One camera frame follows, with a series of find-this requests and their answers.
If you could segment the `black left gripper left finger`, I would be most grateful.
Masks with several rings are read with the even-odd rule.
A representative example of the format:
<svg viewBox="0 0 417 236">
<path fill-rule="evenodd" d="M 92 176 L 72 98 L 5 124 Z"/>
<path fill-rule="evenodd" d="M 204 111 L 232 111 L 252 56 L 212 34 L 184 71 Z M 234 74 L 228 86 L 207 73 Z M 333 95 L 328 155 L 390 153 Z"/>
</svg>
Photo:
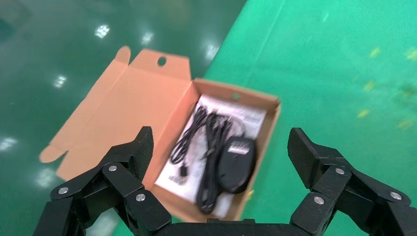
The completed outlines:
<svg viewBox="0 0 417 236">
<path fill-rule="evenodd" d="M 114 209 L 135 236 L 155 236 L 172 222 L 170 213 L 143 184 L 152 158 L 152 129 L 111 147 L 99 164 L 51 191 L 36 236 L 84 236 L 98 217 Z"/>
</svg>

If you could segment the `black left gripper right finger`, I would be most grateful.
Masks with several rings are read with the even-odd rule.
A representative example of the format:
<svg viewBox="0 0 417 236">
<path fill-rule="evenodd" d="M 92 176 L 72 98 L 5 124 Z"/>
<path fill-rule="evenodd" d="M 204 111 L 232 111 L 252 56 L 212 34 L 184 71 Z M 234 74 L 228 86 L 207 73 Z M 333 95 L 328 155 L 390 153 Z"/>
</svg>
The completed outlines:
<svg viewBox="0 0 417 236">
<path fill-rule="evenodd" d="M 403 192 L 356 170 L 336 149 L 312 142 L 292 128 L 288 156 L 309 193 L 290 223 L 322 236 L 337 212 L 370 236 L 414 236 L 417 210 Z"/>
</svg>

